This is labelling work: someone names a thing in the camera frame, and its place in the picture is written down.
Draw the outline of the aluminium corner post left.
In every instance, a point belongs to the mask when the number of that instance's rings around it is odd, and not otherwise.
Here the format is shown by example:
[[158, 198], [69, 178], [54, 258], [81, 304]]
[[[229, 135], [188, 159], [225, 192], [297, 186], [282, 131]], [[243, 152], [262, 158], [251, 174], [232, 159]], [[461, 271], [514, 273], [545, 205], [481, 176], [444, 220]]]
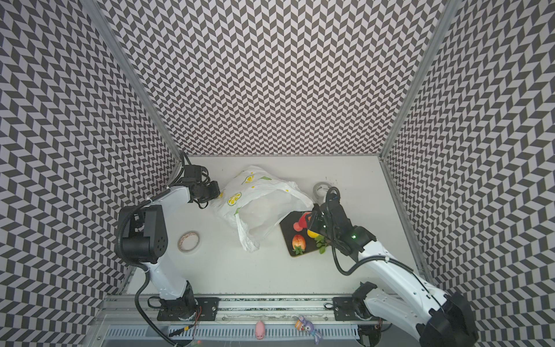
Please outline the aluminium corner post left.
[[98, 1], [82, 0], [80, 1], [80, 4], [82, 4], [83, 9], [90, 17], [92, 24], [94, 24], [94, 26], [97, 28], [103, 41], [107, 45], [108, 49], [111, 51], [112, 56], [116, 60], [122, 73], [127, 78], [133, 91], [147, 111], [147, 115], [156, 126], [158, 133], [162, 137], [164, 143], [166, 143], [173, 155], [178, 158], [180, 150], [177, 144], [173, 140], [170, 132], [167, 130], [166, 125], [160, 117], [154, 103], [150, 100], [150, 97], [147, 94], [145, 87], [141, 83], [140, 78], [138, 77], [129, 58], [124, 53], [124, 50], [122, 49], [120, 42], [117, 40], [112, 27], [108, 23], [106, 16], [102, 12]]

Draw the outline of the black square tray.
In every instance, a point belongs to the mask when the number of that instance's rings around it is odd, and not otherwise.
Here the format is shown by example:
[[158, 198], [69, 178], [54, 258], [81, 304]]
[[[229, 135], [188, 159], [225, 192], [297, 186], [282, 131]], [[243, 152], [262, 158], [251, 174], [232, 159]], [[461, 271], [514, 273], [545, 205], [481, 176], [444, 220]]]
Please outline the black square tray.
[[319, 251], [317, 240], [310, 237], [308, 230], [302, 228], [299, 231], [299, 228], [303, 226], [303, 224], [299, 224], [299, 220], [303, 216], [305, 213], [293, 211], [279, 223], [287, 251], [291, 257], [300, 257]]

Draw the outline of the aluminium corner post right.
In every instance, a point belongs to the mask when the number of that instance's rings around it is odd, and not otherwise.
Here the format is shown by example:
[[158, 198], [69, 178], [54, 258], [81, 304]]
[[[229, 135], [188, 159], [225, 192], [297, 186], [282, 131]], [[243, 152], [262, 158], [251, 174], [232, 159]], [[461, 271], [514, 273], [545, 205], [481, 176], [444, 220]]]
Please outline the aluminium corner post right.
[[419, 91], [426, 79], [426, 75], [428, 74], [433, 64], [436, 55], [442, 45], [442, 42], [445, 39], [447, 32], [449, 31], [449, 27], [451, 26], [452, 21], [455, 19], [455, 16], [462, 3], [463, 1], [461, 0], [446, 1], [445, 9], [440, 16], [436, 28], [433, 31], [430, 42], [424, 51], [423, 59], [420, 62], [418, 69], [416, 70], [414, 78], [410, 83], [407, 95], [403, 100], [397, 116], [395, 117], [392, 128], [390, 130], [390, 134], [388, 134], [383, 149], [380, 152], [381, 161], [385, 161], [386, 157], [392, 150], [395, 144], [395, 140], [397, 139], [397, 136], [399, 135], [400, 130], [402, 129], [402, 126], [409, 115], [411, 107], [416, 100], [416, 97], [418, 96]]

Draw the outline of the clear packing tape roll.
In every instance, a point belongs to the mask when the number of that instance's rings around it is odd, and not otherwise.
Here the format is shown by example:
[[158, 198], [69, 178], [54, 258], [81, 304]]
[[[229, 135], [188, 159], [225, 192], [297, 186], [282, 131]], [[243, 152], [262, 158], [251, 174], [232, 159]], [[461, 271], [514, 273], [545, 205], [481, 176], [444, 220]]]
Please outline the clear packing tape roll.
[[323, 204], [331, 187], [332, 185], [327, 182], [316, 183], [316, 185], [313, 186], [313, 195], [315, 202], [318, 204]]

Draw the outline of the white plastic bag lemon print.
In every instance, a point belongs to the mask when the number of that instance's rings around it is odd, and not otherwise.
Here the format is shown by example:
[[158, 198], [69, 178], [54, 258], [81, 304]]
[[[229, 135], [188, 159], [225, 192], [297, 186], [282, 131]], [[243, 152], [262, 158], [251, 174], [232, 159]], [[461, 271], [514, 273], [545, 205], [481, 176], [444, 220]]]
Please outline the white plastic bag lemon print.
[[255, 252], [289, 213], [310, 211], [313, 204], [296, 182], [249, 166], [221, 189], [218, 198], [210, 202], [210, 209], [237, 232], [245, 251]]

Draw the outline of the fake lemon branch green leaves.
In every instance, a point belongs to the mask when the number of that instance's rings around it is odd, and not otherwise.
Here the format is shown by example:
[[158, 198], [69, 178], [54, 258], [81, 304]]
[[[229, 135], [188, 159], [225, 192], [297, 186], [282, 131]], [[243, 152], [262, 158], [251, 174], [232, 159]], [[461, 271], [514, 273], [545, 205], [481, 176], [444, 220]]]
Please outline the fake lemon branch green leaves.
[[319, 250], [319, 253], [324, 254], [325, 251], [326, 251], [326, 248], [330, 244], [329, 240], [326, 237], [324, 237], [323, 235], [318, 234], [318, 233], [313, 232], [313, 231], [310, 231], [310, 230], [307, 231], [307, 235], [308, 235], [309, 238], [311, 238], [315, 241], [315, 244], [316, 244], [316, 247]]

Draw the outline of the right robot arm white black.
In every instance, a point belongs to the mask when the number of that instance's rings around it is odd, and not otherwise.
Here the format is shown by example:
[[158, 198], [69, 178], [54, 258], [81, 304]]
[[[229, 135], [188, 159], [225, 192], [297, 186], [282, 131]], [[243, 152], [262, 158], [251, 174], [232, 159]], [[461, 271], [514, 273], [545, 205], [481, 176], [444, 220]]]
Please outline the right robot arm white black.
[[354, 226], [341, 205], [338, 188], [331, 187], [322, 205], [315, 205], [309, 230], [329, 242], [332, 254], [350, 257], [344, 276], [362, 267], [372, 269], [396, 294], [390, 296], [374, 283], [361, 284], [355, 300], [364, 313], [382, 318], [413, 336], [421, 346], [474, 346], [478, 329], [470, 302], [460, 293], [448, 294], [425, 281], [396, 259], [362, 226]]

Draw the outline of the pink small toy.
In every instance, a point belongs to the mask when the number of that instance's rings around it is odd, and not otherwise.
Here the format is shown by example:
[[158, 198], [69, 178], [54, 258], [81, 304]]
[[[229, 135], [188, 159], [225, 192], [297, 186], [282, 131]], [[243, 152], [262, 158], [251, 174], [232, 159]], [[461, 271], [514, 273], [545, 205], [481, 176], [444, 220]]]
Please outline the pink small toy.
[[257, 340], [262, 340], [265, 337], [266, 329], [263, 321], [259, 321], [255, 325], [254, 329], [255, 337]]

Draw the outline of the red yellow fake strawberry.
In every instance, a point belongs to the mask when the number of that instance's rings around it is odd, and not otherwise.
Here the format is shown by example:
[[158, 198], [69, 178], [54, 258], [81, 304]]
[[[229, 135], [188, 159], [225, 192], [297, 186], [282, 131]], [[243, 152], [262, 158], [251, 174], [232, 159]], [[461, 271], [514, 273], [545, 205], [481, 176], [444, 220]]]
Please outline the red yellow fake strawberry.
[[300, 234], [294, 236], [293, 239], [292, 239], [292, 247], [293, 247], [293, 252], [294, 252], [295, 255], [301, 255], [301, 254], [305, 253], [305, 251], [306, 251], [306, 240], [305, 240], [305, 238]]

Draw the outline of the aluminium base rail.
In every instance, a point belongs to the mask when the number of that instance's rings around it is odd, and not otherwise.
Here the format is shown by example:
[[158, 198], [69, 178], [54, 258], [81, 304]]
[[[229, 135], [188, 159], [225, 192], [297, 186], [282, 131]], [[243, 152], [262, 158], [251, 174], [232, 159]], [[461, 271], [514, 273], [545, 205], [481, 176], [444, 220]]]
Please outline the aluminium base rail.
[[[157, 299], [148, 298], [154, 294], [140, 296], [140, 305], [146, 315], [158, 326], [164, 328], [170, 324], [193, 323], [181, 320], [175, 313], [163, 310]], [[393, 299], [406, 304], [398, 295], [388, 294], [381, 289], [374, 289], [367, 294], [366, 300], [377, 299], [378, 304], [391, 304]], [[250, 325], [261, 320], [266, 323], [288, 324], [296, 320], [299, 315], [312, 321], [315, 325], [340, 324], [343, 322], [370, 325], [380, 320], [388, 322], [385, 313], [392, 314], [393, 308], [384, 305], [384, 313], [376, 309], [362, 309], [363, 299], [354, 299], [352, 294], [314, 294], [314, 295], [217, 295], [195, 294], [195, 304], [201, 316], [199, 321], [206, 324], [239, 324]], [[110, 324], [144, 325], [146, 322], [137, 312], [134, 295], [108, 296], [101, 304], [97, 317], [91, 323], [92, 327]]]

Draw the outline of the aluminium corner post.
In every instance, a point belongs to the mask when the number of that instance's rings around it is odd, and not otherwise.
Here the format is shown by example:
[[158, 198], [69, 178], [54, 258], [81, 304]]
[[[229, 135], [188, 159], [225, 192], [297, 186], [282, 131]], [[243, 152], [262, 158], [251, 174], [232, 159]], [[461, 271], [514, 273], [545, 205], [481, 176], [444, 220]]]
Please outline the aluminium corner post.
[[399, 135], [400, 130], [402, 129], [402, 126], [409, 115], [411, 107], [416, 100], [416, 97], [418, 96], [419, 91], [426, 79], [426, 75], [428, 74], [433, 64], [436, 55], [442, 45], [442, 42], [445, 39], [447, 32], [449, 31], [449, 27], [451, 26], [452, 21], [455, 19], [455, 16], [462, 3], [463, 1], [461, 0], [446, 1], [445, 9], [440, 16], [436, 28], [433, 31], [430, 42], [424, 51], [423, 59], [420, 62], [418, 69], [416, 70], [414, 78], [410, 83], [407, 95], [403, 100], [397, 116], [395, 117], [392, 128], [390, 130], [390, 134], [388, 134], [383, 149], [380, 152], [381, 161], [385, 161], [386, 157], [392, 150], [395, 144], [395, 140], [397, 139], [397, 136]]
[[167, 130], [166, 125], [160, 117], [154, 103], [150, 100], [150, 97], [147, 94], [145, 87], [141, 83], [140, 78], [138, 77], [129, 58], [124, 53], [124, 50], [122, 49], [120, 42], [117, 40], [112, 27], [108, 23], [106, 16], [102, 12], [98, 1], [82, 0], [80, 1], [80, 4], [82, 4], [83, 9], [90, 17], [92, 24], [94, 24], [94, 26], [97, 28], [103, 41], [107, 45], [108, 49], [111, 51], [112, 56], [116, 60], [122, 73], [127, 78], [133, 91], [147, 111], [147, 115], [156, 126], [158, 133], [162, 137], [164, 143], [166, 143], [173, 155], [178, 158], [180, 150], [177, 144], [173, 140], [170, 132]]

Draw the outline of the white masking tape roll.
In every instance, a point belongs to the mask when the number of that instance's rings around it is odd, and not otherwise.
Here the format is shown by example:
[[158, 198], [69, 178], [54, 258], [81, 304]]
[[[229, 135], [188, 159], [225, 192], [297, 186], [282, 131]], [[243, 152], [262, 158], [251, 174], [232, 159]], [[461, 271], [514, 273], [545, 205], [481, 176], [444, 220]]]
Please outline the white masking tape roll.
[[191, 254], [199, 249], [200, 243], [200, 235], [196, 231], [188, 231], [179, 238], [177, 246], [180, 252]]

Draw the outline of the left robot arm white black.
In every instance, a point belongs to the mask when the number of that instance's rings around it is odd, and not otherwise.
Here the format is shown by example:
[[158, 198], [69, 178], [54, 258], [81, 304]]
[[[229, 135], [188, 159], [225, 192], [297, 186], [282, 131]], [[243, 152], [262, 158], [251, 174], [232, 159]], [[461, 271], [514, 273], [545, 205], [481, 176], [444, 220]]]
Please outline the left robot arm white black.
[[197, 303], [192, 285], [177, 277], [166, 251], [169, 233], [165, 217], [182, 203], [194, 203], [204, 210], [218, 198], [218, 182], [207, 168], [194, 165], [187, 154], [179, 154], [180, 169], [161, 193], [136, 206], [123, 207], [116, 230], [116, 254], [131, 267], [144, 271], [146, 284], [158, 290], [157, 307], [165, 320], [194, 320], [202, 307]]

